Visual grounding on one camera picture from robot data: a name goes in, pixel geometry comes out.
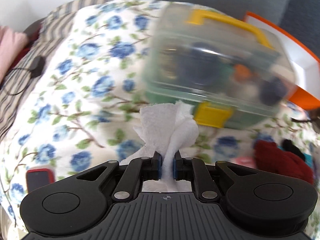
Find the dark red knitted item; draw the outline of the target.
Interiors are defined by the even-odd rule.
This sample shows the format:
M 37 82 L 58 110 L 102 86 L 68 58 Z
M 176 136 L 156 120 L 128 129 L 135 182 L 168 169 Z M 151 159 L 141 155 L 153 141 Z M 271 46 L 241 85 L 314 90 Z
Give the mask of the dark red knitted item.
M 294 153 L 281 150 L 275 142 L 264 140 L 257 141 L 253 149 L 259 170 L 298 178 L 313 185 L 312 169 Z

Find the floral blue bedsheet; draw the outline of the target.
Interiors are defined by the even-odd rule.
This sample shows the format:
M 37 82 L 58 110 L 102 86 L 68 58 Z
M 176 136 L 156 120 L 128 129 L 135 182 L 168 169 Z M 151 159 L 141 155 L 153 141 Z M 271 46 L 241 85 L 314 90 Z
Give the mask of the floral blue bedsheet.
M 319 239 L 319 135 L 289 101 L 297 87 L 274 117 L 246 129 L 196 122 L 195 143 L 179 150 L 191 160 L 191 190 L 143 191 L 142 163 L 153 155 L 133 157 L 144 146 L 135 127 L 142 108 L 162 104 L 147 99 L 143 69 L 172 3 L 114 0 L 76 13 L 1 143 L 12 225 L 26 239 Z M 259 140 L 303 159 L 313 185 L 259 170 Z M 28 193 L 36 168 L 55 182 Z

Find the clear plastic storage container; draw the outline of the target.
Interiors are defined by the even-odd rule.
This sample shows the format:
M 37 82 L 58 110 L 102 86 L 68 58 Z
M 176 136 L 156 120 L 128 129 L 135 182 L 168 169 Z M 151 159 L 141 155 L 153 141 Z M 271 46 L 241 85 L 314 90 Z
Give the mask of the clear plastic storage container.
M 251 24 L 186 4 L 156 24 L 143 81 L 151 103 L 183 101 L 199 125 L 246 129 L 274 117 L 296 90 L 279 39 Z

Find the pink cloth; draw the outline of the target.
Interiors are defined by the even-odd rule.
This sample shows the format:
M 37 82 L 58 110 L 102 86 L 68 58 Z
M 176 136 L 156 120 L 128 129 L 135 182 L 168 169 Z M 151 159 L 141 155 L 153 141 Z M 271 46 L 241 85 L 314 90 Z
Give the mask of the pink cloth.
M 25 33 L 14 31 L 8 26 L 1 26 L 0 46 L 0 77 L 1 81 L 9 70 L 16 57 L 28 44 L 29 40 Z

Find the orange cardboard box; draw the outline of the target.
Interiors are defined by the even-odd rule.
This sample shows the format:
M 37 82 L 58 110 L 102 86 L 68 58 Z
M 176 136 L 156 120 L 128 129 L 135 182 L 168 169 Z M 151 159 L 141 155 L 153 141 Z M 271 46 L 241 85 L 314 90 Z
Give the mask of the orange cardboard box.
M 298 88 L 289 101 L 304 110 L 319 108 L 319 57 L 291 34 L 253 12 L 246 12 L 244 21 L 274 33 L 283 44 L 297 74 Z

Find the red smartphone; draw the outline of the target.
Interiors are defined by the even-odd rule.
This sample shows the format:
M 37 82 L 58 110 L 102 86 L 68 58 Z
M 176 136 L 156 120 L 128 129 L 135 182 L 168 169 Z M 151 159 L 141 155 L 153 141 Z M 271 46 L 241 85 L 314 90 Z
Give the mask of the red smartphone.
M 55 182 L 54 173 L 48 168 L 36 168 L 26 172 L 28 193 Z

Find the white paper towel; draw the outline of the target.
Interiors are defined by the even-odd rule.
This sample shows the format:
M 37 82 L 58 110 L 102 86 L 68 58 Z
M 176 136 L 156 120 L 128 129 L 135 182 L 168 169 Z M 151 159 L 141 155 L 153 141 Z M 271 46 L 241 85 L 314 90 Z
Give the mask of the white paper towel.
M 193 107 L 181 101 L 146 106 L 140 110 L 141 125 L 135 131 L 144 146 L 133 157 L 150 157 L 158 152 L 162 157 L 161 179 L 143 184 L 145 192 L 188 192 L 191 183 L 173 178 L 173 158 L 177 151 L 192 146 L 199 128 L 192 115 Z

